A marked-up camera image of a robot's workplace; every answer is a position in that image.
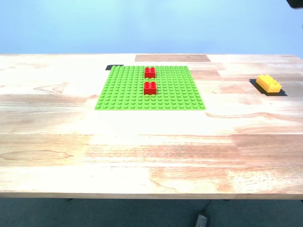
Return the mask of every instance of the red lego brick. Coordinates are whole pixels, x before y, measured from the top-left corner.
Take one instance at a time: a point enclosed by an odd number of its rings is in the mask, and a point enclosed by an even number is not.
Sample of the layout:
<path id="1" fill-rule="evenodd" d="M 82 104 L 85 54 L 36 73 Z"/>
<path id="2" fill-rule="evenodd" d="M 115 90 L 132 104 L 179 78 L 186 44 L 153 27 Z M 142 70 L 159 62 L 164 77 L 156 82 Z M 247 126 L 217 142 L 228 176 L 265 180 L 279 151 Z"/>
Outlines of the red lego brick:
<path id="1" fill-rule="evenodd" d="M 156 95 L 157 94 L 157 84 L 156 82 L 145 82 L 144 83 L 144 94 L 145 95 Z"/>
<path id="2" fill-rule="evenodd" d="M 156 70 L 154 67 L 145 68 L 144 70 L 144 78 L 156 78 Z"/>

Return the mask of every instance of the table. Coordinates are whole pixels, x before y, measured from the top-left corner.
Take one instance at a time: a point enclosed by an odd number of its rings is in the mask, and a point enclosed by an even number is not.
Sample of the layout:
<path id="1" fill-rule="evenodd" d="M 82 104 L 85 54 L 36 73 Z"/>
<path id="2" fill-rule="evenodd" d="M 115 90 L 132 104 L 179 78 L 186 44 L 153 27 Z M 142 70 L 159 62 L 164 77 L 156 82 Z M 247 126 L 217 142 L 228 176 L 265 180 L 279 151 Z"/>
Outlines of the table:
<path id="1" fill-rule="evenodd" d="M 95 111 L 110 64 L 187 65 L 206 110 Z M 0 196 L 303 199 L 303 60 L 0 55 Z"/>

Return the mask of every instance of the darker wood plank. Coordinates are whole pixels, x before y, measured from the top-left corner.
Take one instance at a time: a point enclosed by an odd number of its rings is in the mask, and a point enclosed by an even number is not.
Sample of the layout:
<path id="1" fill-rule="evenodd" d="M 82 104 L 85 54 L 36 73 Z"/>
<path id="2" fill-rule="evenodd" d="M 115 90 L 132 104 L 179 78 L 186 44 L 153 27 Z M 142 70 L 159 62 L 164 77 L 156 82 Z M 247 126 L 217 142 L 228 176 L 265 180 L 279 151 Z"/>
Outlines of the darker wood plank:
<path id="1" fill-rule="evenodd" d="M 135 61 L 210 62 L 205 54 L 138 54 Z"/>
<path id="2" fill-rule="evenodd" d="M 303 167 L 303 135 L 171 135 L 166 143 L 159 140 L 157 145 L 150 145 L 146 140 L 148 136 L 138 136 L 131 144 L 119 145 L 107 144 L 107 140 L 90 144 L 91 138 L 91 135 L 2 135 L 0 165 L 76 165 L 78 160 L 85 160 L 103 166 L 129 167 L 134 163 L 145 167 L 155 164 L 216 168 Z M 120 139 L 110 140 L 118 143 Z"/>
<path id="3" fill-rule="evenodd" d="M 68 108 L 84 106 L 87 100 L 87 97 L 75 97 L 62 94 L 5 94 L 0 95 L 0 106 L 50 106 Z"/>
<path id="4" fill-rule="evenodd" d="M 260 74 L 223 74 L 221 75 L 218 70 L 220 69 L 206 69 L 206 70 L 190 70 L 191 75 L 196 80 L 216 80 L 216 81 L 250 81 L 250 79 L 256 80 Z M 301 82 L 303 81 L 303 74 L 300 73 L 270 73 L 270 76 L 278 82 Z"/>

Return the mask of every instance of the green lego baseplate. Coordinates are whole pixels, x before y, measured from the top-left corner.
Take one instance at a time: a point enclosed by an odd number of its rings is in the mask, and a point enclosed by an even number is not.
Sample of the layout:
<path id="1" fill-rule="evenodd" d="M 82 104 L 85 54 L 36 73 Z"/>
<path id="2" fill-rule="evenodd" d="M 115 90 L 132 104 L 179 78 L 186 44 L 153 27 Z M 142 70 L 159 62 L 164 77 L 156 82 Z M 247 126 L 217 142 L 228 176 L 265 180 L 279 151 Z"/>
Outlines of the green lego baseplate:
<path id="1" fill-rule="evenodd" d="M 144 78 L 154 67 L 156 78 Z M 144 95 L 144 82 L 157 83 L 156 95 Z M 113 66 L 95 110 L 205 110 L 187 66 Z"/>

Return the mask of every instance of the black mat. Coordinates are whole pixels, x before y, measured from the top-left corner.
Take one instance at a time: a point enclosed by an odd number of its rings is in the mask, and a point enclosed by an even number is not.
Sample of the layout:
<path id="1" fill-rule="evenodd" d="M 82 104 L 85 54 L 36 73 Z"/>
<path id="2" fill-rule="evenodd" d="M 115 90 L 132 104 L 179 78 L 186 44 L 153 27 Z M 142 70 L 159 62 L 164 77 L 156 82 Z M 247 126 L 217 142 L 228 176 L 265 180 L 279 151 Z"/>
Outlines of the black mat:
<path id="1" fill-rule="evenodd" d="M 124 66 L 124 65 L 107 65 L 105 70 L 111 70 L 113 66 Z"/>
<path id="2" fill-rule="evenodd" d="M 261 93 L 266 96 L 288 96 L 284 90 L 280 90 L 279 93 L 267 93 L 259 84 L 257 84 L 256 79 L 250 79 L 250 83 Z"/>
<path id="3" fill-rule="evenodd" d="M 1 227 L 194 227 L 203 200 L 0 198 Z M 210 227 L 301 227 L 299 200 L 213 200 Z"/>

